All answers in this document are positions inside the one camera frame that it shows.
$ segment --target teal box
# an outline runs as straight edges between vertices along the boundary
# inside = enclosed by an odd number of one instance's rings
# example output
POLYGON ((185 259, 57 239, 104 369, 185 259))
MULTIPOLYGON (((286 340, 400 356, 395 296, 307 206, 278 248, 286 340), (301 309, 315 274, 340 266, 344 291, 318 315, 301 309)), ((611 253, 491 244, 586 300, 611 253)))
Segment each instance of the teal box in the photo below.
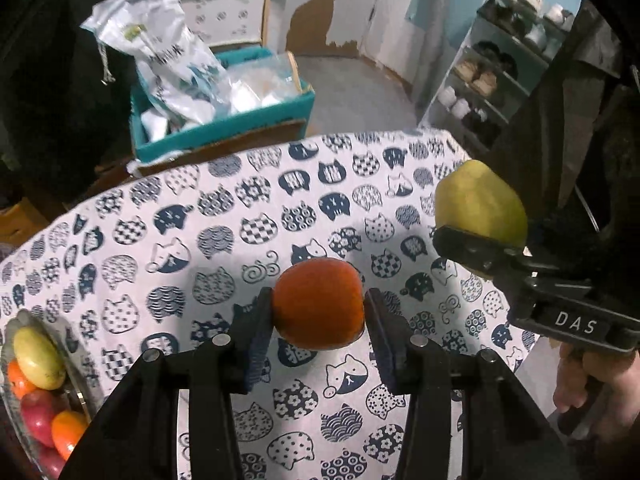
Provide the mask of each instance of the teal box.
MULTIPOLYGON (((225 68, 269 56, 273 56, 273 53, 262 46, 250 46, 216 54, 216 57, 225 68)), ((136 84, 131 90, 131 117, 129 118, 131 145, 134 155, 141 162, 148 163, 168 152, 193 150, 251 130, 300 119, 305 120, 298 134, 298 138, 301 139, 305 136, 306 126, 309 122, 311 110, 314 107, 316 94, 308 83, 302 81, 302 79, 300 83, 303 89, 309 88, 309 91, 291 101, 224 117, 183 132, 174 132, 156 142, 148 142, 146 131, 142 126, 140 115, 151 108, 151 103, 142 87, 136 84)))

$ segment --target cat print tablecloth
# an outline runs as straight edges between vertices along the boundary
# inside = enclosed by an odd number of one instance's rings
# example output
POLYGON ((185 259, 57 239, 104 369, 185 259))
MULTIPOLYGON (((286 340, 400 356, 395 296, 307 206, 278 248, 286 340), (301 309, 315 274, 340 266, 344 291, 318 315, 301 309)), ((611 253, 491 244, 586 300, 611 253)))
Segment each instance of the cat print tablecloth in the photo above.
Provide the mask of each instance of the cat print tablecloth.
MULTIPOLYGON (((112 189, 2 263, 0 326, 27 308, 58 330, 100 404, 145 349, 195 348, 250 311, 287 267, 328 256, 352 264, 416 332, 450 351, 493 348, 517 368, 535 336, 506 323, 490 282, 431 243, 434 188, 467 158, 439 130, 328 135, 112 189)), ((180 397, 186 480, 188 393, 180 397)), ((452 394, 452 478, 459 401, 452 394)), ((246 480, 394 474, 408 398, 381 384, 367 333, 311 352, 274 332, 260 381, 232 403, 246 480)))

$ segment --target orange fruit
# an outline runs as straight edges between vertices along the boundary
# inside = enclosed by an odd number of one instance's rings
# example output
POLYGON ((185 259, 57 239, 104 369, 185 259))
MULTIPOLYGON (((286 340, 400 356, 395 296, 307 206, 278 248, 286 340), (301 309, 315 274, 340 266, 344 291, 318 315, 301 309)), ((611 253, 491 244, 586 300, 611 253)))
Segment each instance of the orange fruit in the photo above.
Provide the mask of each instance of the orange fruit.
POLYGON ((86 418, 80 413, 65 410, 58 413, 51 423, 51 436, 53 443, 66 461, 71 452, 76 448, 76 444, 88 427, 86 418))
POLYGON ((7 365, 6 374, 9 377, 11 391, 18 397, 18 400, 38 389, 35 384, 24 376, 16 359, 7 365))
POLYGON ((364 329, 362 282, 347 262, 313 258, 289 267, 271 293, 273 324, 293 345, 341 348, 364 329))

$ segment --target table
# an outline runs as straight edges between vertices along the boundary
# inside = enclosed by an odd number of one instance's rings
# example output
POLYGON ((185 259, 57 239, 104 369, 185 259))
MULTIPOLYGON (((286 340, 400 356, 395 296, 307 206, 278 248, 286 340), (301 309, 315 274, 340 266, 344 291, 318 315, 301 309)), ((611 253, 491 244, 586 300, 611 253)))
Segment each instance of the table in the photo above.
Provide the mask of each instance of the table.
MULTIPOLYGON (((329 256, 451 351, 495 349, 515 369, 535 336, 506 322, 490 282, 433 249, 434 186, 468 159, 428 128, 311 137, 184 166, 61 216, 2 263, 4 327, 19 308, 50 324, 100 405, 147 348, 184 351, 224 332, 291 264, 329 256)), ((181 479, 190 478, 186 396, 181 479)), ((462 412, 452 395, 450 477, 462 412)), ((408 398, 381 384, 369 338, 309 352, 274 333, 260 382, 233 396, 245 478, 385 479, 408 398), (309 450, 285 456, 287 437, 309 450)))

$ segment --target silver bolt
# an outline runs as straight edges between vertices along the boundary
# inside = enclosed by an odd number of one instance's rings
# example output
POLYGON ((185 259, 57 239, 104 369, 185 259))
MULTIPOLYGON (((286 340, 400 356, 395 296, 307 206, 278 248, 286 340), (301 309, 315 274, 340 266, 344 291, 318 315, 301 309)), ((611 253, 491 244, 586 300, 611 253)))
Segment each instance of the silver bolt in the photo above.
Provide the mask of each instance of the silver bolt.
POLYGON ((226 346, 231 343, 231 336, 229 334, 218 334, 213 336, 211 342, 215 346, 226 346))
POLYGON ((480 351, 480 357, 489 363, 495 363, 498 360, 498 354, 489 348, 483 348, 480 351))
POLYGON ((412 345, 419 346, 420 348, 423 348, 423 347, 427 346, 427 343, 429 342, 429 339, 426 338, 425 336, 423 336, 422 334, 413 334, 411 336, 411 338, 409 339, 409 341, 411 341, 412 345))
POLYGON ((160 351, 157 348, 150 348, 149 350, 145 350, 142 354, 142 360, 147 363, 152 363, 156 359, 160 357, 160 351))

